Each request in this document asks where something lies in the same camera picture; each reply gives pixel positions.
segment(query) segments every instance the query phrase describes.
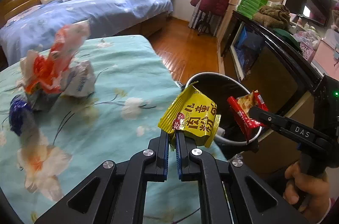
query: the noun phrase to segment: blue wrapper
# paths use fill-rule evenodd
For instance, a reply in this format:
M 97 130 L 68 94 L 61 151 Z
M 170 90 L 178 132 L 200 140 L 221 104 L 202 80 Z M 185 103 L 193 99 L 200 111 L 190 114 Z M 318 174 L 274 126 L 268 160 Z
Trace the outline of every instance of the blue wrapper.
M 27 99 L 21 95 L 16 95 L 10 105 L 9 122 L 11 130 L 16 135 L 21 136 L 24 124 L 27 121 L 34 122 L 33 110 L 28 104 Z

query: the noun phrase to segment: blue gripper pad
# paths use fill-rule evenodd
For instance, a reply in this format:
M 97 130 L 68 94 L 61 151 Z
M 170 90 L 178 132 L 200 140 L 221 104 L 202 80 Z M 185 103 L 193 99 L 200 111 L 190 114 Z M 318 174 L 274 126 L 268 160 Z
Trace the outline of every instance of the blue gripper pad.
M 169 145 L 169 135 L 166 135 L 166 145 L 165 145 L 165 156 L 164 156 L 164 177 L 165 180 L 167 180 L 167 174 L 168 174 L 168 145 Z
M 180 154 L 180 149 L 179 149 L 179 137 L 175 137 L 175 146 L 176 146 L 176 153 L 177 153 L 177 171 L 178 171 L 178 176 L 179 180 L 181 180 L 181 175 L 182 175 L 182 169 L 181 169 L 181 154 Z

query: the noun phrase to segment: teal bedsheet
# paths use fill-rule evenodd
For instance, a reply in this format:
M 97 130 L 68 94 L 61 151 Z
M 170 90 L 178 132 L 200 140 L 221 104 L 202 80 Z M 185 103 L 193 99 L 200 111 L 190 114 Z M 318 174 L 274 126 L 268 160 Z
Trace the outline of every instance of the teal bedsheet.
M 36 114 L 39 137 L 24 143 L 6 119 L 11 99 L 23 93 L 19 65 L 0 73 L 0 186 L 24 223 L 34 222 L 102 162 L 126 161 L 147 148 L 180 93 L 142 36 L 87 40 L 74 60 L 91 61 L 99 75 L 95 93 L 87 99 L 59 97 L 50 112 Z M 216 144 L 208 151 L 224 160 Z M 201 223 L 199 194 L 196 182 L 179 181 L 170 151 L 167 181 L 148 183 L 143 222 L 178 221 Z

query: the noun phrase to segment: coat rack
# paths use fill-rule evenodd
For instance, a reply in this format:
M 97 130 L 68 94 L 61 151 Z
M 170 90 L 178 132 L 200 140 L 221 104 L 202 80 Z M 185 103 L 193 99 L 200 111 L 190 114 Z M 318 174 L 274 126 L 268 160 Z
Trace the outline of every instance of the coat rack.
M 210 12 L 205 13 L 204 19 L 200 19 L 196 25 L 196 28 L 198 28 L 198 36 L 200 35 L 200 33 L 202 32 L 202 29 L 204 27 L 206 27 L 208 29 L 208 33 L 210 35 L 213 36 L 212 34 L 212 30 L 211 30 L 211 25 L 210 23 L 207 21 L 208 20 L 208 16 L 210 15 Z

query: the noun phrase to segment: screw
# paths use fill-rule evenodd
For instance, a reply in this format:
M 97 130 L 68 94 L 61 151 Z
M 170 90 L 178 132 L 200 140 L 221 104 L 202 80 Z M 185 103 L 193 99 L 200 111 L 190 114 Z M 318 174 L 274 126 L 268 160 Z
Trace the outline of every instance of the screw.
M 145 156 L 152 156 L 154 151 L 151 150 L 151 149 L 145 149 L 143 152 L 142 152 Z
M 234 159 L 232 161 L 233 166 L 240 168 L 242 166 L 242 161 L 240 159 Z
M 106 161 L 102 164 L 104 168 L 112 168 L 114 166 L 114 163 L 112 161 Z
M 199 149 L 199 148 L 194 148 L 194 149 L 192 149 L 191 152 L 192 152 L 193 155 L 199 156 L 199 155 L 201 155 L 202 150 Z

